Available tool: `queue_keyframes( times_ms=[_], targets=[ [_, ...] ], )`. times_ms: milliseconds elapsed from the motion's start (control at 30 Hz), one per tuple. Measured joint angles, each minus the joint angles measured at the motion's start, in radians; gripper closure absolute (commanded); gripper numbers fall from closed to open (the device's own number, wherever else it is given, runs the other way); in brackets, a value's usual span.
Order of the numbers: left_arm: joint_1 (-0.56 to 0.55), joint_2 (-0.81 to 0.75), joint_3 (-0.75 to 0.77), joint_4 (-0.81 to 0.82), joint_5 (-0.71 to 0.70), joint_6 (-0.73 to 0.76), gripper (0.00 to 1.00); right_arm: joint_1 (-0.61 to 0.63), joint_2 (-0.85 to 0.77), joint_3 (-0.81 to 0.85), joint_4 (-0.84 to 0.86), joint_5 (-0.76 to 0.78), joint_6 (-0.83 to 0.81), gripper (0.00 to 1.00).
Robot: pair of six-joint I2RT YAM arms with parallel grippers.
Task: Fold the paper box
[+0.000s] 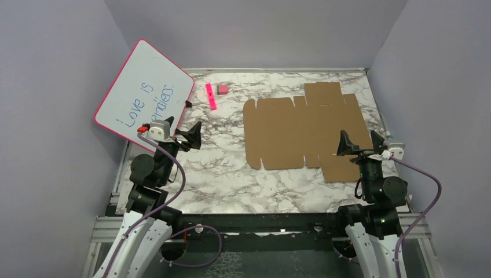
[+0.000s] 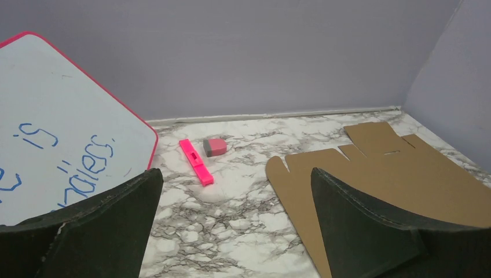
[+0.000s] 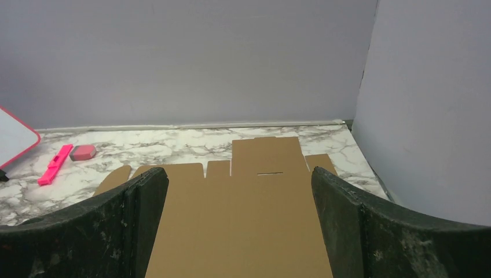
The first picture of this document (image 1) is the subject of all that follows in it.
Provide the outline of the brown cardboard box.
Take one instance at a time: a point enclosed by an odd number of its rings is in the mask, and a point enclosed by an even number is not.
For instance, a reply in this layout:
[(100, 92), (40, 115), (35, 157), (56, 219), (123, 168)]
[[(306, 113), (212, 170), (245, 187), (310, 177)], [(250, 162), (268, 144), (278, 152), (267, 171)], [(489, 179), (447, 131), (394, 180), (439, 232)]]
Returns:
[(243, 106), (245, 154), (256, 170), (320, 168), (326, 182), (355, 182), (350, 155), (336, 154), (340, 132), (368, 149), (372, 141), (355, 94), (338, 82), (304, 85), (304, 96), (249, 99)]

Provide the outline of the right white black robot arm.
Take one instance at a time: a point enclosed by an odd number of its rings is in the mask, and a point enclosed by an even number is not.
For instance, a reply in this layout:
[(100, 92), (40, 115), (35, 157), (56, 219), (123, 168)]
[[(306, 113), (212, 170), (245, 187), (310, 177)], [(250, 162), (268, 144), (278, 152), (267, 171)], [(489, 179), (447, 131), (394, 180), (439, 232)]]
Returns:
[(406, 277), (402, 249), (403, 234), (397, 208), (406, 205), (407, 182), (396, 176), (384, 177), (382, 162), (401, 159), (404, 143), (384, 139), (371, 131), (372, 149), (353, 144), (347, 132), (340, 132), (338, 156), (350, 155), (359, 167), (356, 197), (367, 205), (340, 206), (334, 220), (338, 234), (348, 236), (364, 277)]

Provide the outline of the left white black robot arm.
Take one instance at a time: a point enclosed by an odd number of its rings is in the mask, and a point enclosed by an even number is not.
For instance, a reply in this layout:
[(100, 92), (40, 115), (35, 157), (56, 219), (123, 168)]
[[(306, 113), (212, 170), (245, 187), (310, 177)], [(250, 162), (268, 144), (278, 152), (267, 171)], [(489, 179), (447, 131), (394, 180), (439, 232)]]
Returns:
[(155, 120), (138, 128), (138, 138), (156, 151), (152, 156), (138, 155), (130, 165), (133, 187), (126, 212), (94, 277), (141, 277), (162, 244), (181, 233), (182, 213), (169, 206), (176, 196), (168, 197), (162, 187), (169, 182), (176, 166), (182, 176), (178, 192), (184, 190), (186, 175), (177, 154), (201, 148), (202, 123), (198, 121), (188, 131), (177, 129), (171, 134), (173, 120), (173, 117)]

